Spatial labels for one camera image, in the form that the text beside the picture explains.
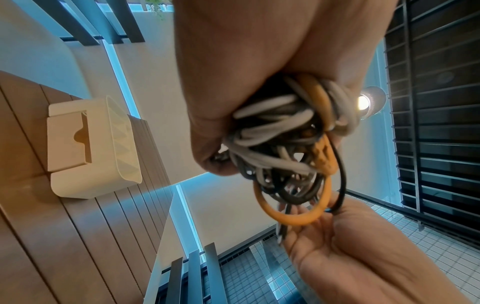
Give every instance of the cable bundle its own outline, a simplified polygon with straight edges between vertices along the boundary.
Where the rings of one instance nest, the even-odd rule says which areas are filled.
[[[223,140],[230,158],[246,179],[253,180],[262,209],[283,225],[307,225],[323,212],[338,210],[345,197],[346,176],[340,156],[325,132],[350,134],[360,119],[347,89],[309,74],[275,75],[233,114],[236,126]],[[331,176],[340,170],[338,200],[327,208]],[[282,204],[274,210],[263,193]],[[292,205],[310,201],[312,210],[290,215]]]

